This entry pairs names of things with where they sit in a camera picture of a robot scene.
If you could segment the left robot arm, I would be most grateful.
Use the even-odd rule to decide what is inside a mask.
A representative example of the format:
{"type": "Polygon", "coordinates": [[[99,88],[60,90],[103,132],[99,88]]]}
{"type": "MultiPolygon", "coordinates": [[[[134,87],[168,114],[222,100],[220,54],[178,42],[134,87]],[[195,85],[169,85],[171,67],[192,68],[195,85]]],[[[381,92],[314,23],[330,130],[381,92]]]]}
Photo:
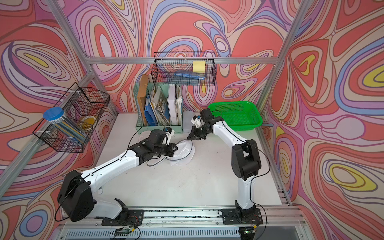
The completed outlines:
{"type": "Polygon", "coordinates": [[[121,200],[99,200],[96,194],[109,181],[154,157],[172,157],[178,149],[176,144],[171,143],[174,134],[170,127],[152,130],[148,138],[129,146],[112,160],[81,173],[76,170],[69,172],[57,198],[60,208],[72,222],[86,217],[109,219],[115,224],[128,222],[131,215],[121,200]]]}

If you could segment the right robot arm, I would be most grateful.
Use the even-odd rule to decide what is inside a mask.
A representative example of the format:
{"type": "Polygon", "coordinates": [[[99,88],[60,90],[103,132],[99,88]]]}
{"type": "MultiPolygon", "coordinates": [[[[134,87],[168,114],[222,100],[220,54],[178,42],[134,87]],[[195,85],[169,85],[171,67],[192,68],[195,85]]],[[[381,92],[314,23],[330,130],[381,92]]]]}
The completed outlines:
{"type": "Polygon", "coordinates": [[[247,140],[232,130],[222,117],[215,117],[210,109],[204,109],[191,119],[193,124],[189,140],[205,140],[208,134],[221,138],[231,148],[231,166],[239,178],[238,198],[235,211],[240,221],[256,214],[256,205],[251,201],[252,179],[262,167],[259,148],[254,140],[247,140]]]}

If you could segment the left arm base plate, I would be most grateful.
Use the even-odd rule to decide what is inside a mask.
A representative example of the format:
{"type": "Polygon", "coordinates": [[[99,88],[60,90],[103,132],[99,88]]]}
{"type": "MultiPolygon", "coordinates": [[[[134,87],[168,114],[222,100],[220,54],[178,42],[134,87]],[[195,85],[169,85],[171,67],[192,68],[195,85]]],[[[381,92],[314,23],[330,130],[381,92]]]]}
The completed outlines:
{"type": "Polygon", "coordinates": [[[141,226],[144,219],[144,210],[124,209],[114,219],[103,218],[102,226],[141,226]]]}

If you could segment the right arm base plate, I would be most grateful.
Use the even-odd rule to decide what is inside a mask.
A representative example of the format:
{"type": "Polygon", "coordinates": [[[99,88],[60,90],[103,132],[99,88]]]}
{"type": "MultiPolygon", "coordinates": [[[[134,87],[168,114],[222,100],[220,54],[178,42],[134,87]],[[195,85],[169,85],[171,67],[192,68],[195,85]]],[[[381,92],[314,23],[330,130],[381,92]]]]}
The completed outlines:
{"type": "Polygon", "coordinates": [[[259,226],[264,223],[261,211],[258,208],[248,210],[222,209],[220,216],[224,225],[253,225],[259,226]]]}

